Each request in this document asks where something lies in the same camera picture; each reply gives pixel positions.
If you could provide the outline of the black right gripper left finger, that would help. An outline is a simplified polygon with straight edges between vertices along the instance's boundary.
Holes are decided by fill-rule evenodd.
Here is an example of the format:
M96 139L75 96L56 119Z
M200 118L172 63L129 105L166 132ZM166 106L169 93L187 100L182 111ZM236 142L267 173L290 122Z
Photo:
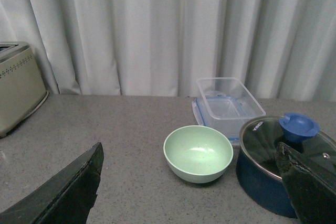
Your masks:
M1 223L86 223L103 165L100 142L31 194L1 212Z

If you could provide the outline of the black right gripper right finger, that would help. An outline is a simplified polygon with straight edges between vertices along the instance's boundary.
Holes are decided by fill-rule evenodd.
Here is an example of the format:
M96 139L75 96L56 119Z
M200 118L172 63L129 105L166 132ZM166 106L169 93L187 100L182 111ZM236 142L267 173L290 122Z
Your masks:
M275 160L301 223L335 223L335 174L284 142Z

